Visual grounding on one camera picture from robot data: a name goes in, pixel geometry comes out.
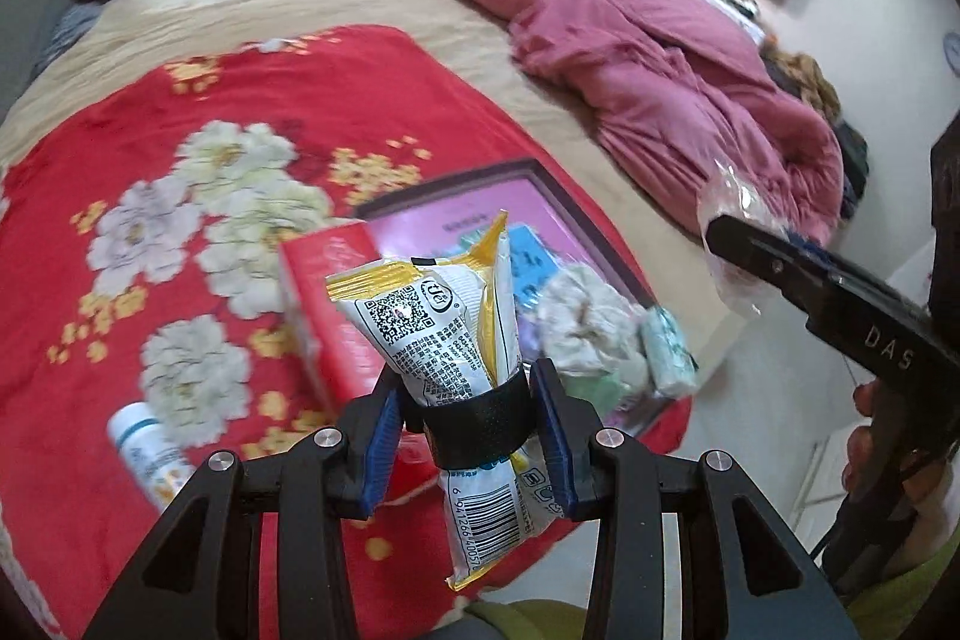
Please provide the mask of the person's right hand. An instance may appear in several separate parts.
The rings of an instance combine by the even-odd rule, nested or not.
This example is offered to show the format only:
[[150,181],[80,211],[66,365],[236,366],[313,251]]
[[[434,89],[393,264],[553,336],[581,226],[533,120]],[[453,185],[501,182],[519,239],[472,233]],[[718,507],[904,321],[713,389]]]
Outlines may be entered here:
[[823,570],[854,594],[958,552],[958,388],[858,386],[841,503]]

